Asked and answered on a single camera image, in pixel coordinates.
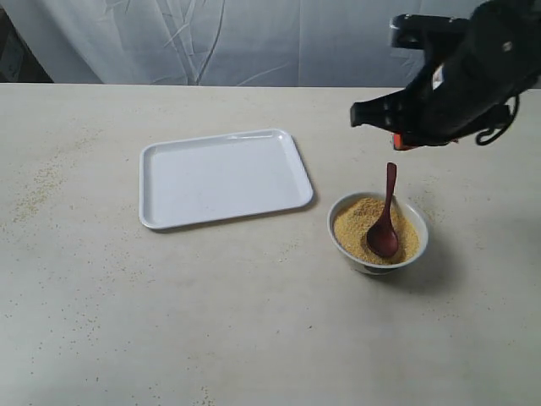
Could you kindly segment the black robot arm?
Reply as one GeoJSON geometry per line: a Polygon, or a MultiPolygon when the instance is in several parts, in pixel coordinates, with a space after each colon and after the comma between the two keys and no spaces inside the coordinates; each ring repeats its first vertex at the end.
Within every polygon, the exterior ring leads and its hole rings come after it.
{"type": "Polygon", "coordinates": [[[540,77],[540,8],[533,1],[487,1],[468,19],[401,14],[390,28],[391,45],[423,51],[424,65],[404,89],[353,103],[350,123],[392,133],[397,151],[469,135],[479,146],[491,144],[540,77]]]}

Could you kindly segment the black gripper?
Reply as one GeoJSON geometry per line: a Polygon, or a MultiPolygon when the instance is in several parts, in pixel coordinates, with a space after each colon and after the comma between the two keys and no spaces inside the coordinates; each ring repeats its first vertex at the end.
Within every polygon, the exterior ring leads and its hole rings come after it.
{"type": "Polygon", "coordinates": [[[395,151],[410,151],[421,147],[441,147],[457,143],[473,134],[490,136],[495,140],[496,130],[505,132],[511,125],[511,109],[506,104],[491,107],[471,123],[453,130],[449,135],[437,135],[433,130],[420,128],[422,105],[412,101],[404,91],[397,91],[370,101],[352,104],[349,116],[353,128],[369,125],[393,134],[395,151]]]}

